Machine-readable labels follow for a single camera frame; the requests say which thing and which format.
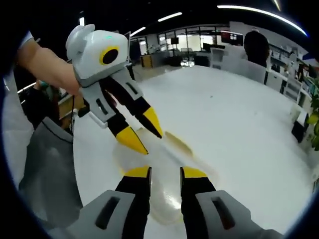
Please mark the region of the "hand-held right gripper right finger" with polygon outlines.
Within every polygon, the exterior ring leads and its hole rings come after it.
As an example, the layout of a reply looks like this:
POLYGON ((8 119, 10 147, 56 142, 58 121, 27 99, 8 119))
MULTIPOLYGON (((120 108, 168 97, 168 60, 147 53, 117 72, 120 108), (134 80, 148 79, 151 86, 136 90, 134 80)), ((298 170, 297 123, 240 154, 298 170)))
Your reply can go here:
POLYGON ((251 212, 207 175, 188 166, 180 169, 181 212, 189 239, 281 239, 283 235, 252 221, 251 212))

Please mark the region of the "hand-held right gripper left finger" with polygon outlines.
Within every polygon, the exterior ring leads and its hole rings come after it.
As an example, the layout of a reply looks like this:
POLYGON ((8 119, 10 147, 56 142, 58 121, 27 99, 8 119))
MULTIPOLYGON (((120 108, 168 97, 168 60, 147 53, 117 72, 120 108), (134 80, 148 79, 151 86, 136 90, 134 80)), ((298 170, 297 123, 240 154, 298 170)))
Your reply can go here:
POLYGON ((128 171, 115 190, 86 205, 79 218, 81 239, 142 239, 150 212, 152 168, 128 171))

